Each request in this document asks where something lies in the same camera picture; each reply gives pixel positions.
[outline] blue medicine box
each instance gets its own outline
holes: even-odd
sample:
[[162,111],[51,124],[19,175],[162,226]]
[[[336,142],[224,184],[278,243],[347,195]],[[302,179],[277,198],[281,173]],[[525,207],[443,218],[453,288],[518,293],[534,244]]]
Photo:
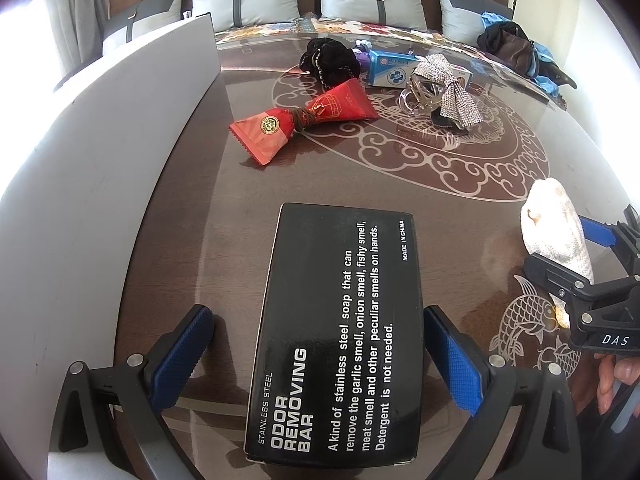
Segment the blue medicine box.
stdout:
[[420,60],[408,54],[369,51],[369,73],[367,83],[372,86],[404,88],[406,80]]

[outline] white towel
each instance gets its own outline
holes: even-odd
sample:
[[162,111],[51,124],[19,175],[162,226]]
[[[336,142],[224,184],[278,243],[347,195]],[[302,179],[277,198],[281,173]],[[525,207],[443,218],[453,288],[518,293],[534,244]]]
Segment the white towel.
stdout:
[[[593,283],[593,269],[584,241],[582,224],[574,205],[554,178],[537,180],[520,210],[522,239],[529,254],[538,253],[577,272]],[[556,319],[569,328],[564,301],[551,296]]]

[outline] blue clamp pad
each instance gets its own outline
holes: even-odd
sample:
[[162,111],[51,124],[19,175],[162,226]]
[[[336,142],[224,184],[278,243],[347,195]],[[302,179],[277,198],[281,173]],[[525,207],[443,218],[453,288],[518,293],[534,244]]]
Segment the blue clamp pad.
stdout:
[[616,235],[608,226],[584,216],[580,216],[580,223],[587,240],[603,247],[613,247],[616,244]]
[[470,348],[475,343],[453,325],[447,329],[448,319],[444,314],[439,316],[434,308],[440,310],[437,306],[424,309],[424,345],[456,405],[475,415],[484,397],[484,365],[471,355],[476,353],[475,348]]
[[213,337],[214,317],[207,307],[193,307],[183,322],[174,332],[161,336],[148,354],[152,365],[152,375],[147,380],[149,403],[155,413],[175,405]]

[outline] gold coin emblem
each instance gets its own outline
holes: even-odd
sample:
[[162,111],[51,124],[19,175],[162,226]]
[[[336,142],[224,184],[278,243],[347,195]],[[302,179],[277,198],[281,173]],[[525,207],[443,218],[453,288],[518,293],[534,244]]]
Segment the gold coin emblem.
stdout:
[[271,135],[278,131],[280,122],[273,116],[265,117],[260,123],[260,129],[264,134]]

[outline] brown table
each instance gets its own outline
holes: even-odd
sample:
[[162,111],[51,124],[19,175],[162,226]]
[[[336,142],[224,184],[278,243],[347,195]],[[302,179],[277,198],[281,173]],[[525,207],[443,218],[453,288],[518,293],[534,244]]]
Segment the brown table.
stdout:
[[[437,44],[372,37],[382,50],[443,52],[471,69],[470,92],[488,123],[468,137],[455,136],[402,116],[398,91],[367,89],[381,119],[316,126],[261,168],[228,134],[228,124],[274,103],[304,104],[320,91],[297,69],[310,38],[273,36],[220,47],[223,73],[180,136],[140,227],[120,308],[116,362],[147,351],[193,303],[207,305],[218,315],[214,341],[178,405],[164,413],[169,427],[206,478],[298,478],[294,468],[250,463],[242,451],[280,205],[380,208],[415,216],[424,304],[439,304],[484,350],[518,365],[558,362],[571,374],[581,410],[594,396],[596,365],[591,355],[580,358],[568,348],[548,295],[521,277],[526,250],[519,215],[533,180],[554,176],[578,213],[621,219],[628,198],[597,147],[568,113],[504,81],[487,62]],[[342,39],[353,46],[356,38]],[[591,245],[590,251],[597,281],[623,275],[609,251]],[[413,463],[392,472],[306,471],[306,478],[425,478],[468,417],[450,400],[430,359],[425,362]],[[495,469],[516,416],[510,413],[482,478]],[[121,420],[119,427],[127,444]]]

